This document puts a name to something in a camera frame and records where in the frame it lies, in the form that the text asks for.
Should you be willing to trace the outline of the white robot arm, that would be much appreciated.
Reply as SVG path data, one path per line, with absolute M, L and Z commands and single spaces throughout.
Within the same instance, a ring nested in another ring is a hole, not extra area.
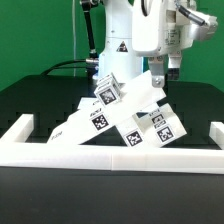
M 105 7 L 105 48 L 99 55 L 100 78 L 119 82 L 140 75 L 148 60 L 152 85 L 179 78 L 182 51 L 210 39 L 215 16 L 197 10 L 196 0 L 98 0 Z

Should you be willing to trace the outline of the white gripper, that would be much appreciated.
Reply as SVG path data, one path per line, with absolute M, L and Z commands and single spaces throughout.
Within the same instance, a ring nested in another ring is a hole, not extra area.
M 148 59 L 152 85 L 165 84 L 164 57 L 168 55 L 167 78 L 178 80 L 181 50 L 195 40 L 209 40 L 218 27 L 215 16 L 199 12 L 196 0 L 135 0 L 132 17 L 132 46 Z

